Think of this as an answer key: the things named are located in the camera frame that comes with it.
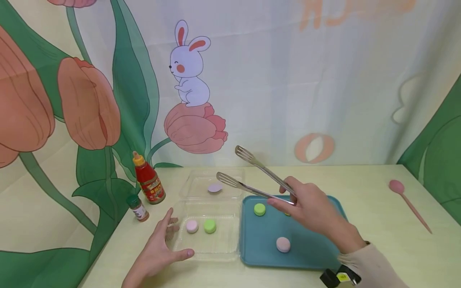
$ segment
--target sleeve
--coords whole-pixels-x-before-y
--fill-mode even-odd
[[[373,244],[351,254],[340,254],[338,260],[362,278],[357,288],[409,288]]]

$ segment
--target metal tongs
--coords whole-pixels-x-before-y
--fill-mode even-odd
[[[275,182],[277,182],[280,186],[282,186],[283,188],[285,188],[285,190],[287,190],[291,195],[295,196],[296,197],[296,194],[295,192],[293,191],[293,189],[285,182],[283,181],[282,179],[280,179],[280,177],[278,177],[277,175],[275,175],[272,171],[270,171],[267,167],[264,166],[264,164],[262,164],[260,161],[258,161],[256,159],[256,157],[250,152],[248,151],[247,149],[243,148],[242,146],[239,146],[237,145],[235,147],[235,154],[237,154],[238,157],[242,158],[243,160],[247,161],[248,163],[250,163],[251,165],[253,166],[256,166],[258,167],[259,169],[261,169],[264,173],[266,173],[267,175],[269,175],[270,178],[272,178]],[[216,173],[216,178],[221,181],[222,183],[226,184],[226,185],[229,185],[231,187],[234,187],[234,188],[238,188],[238,189],[241,189],[241,190],[244,190],[244,191],[247,191],[247,192],[250,192],[250,193],[253,193],[255,195],[259,195],[259,196],[263,196],[263,197],[266,197],[266,198],[274,198],[274,199],[279,199],[283,202],[286,202],[288,204],[291,204],[291,205],[295,205],[293,202],[291,201],[287,201],[285,199],[282,199],[282,198],[279,198],[277,196],[274,196],[274,195],[271,195],[271,194],[268,194],[266,192],[262,192],[258,189],[255,189],[253,187],[250,187],[248,185],[245,185],[243,184],[242,182],[240,181],[237,181],[236,179],[232,178],[231,176],[227,175],[227,174],[224,174],[222,172],[218,172]]]

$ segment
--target pink spoon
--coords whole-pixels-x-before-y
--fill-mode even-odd
[[[402,184],[402,182],[398,181],[398,180],[391,180],[389,182],[389,188],[399,194],[400,196],[402,196],[402,198],[405,200],[405,202],[408,204],[408,206],[410,207],[411,211],[413,211],[413,213],[416,215],[416,217],[418,217],[418,219],[421,221],[421,223],[424,225],[424,227],[426,227],[427,231],[429,231],[429,233],[432,234],[432,231],[431,231],[431,228],[429,228],[429,226],[427,225],[426,221],[424,221],[424,219],[421,217],[421,215],[418,213],[418,211],[416,210],[416,208],[413,206],[413,204],[411,204],[410,200],[408,200],[408,198],[403,194],[403,192],[405,192],[405,186]]]

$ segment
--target hand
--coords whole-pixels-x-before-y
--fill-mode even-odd
[[[366,246],[355,226],[344,219],[330,202],[326,194],[315,184],[303,184],[294,177],[285,179],[296,197],[290,196],[292,206],[277,199],[268,199],[267,203],[277,210],[290,214],[307,229],[329,238],[341,253],[355,252]]]
[[[166,246],[165,239],[172,238],[179,230],[178,226],[172,225],[178,221],[177,218],[171,218],[172,213],[173,208],[170,208],[165,217],[157,223],[154,232],[123,281],[122,288],[137,288],[146,277],[152,277],[168,265],[184,261],[194,255],[192,249],[173,252]]]

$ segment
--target fabric backdrop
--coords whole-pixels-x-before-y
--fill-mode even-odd
[[[139,191],[134,150],[155,167],[245,165],[236,145],[266,165],[400,159],[461,223],[460,12],[0,0],[0,283],[77,287]]]

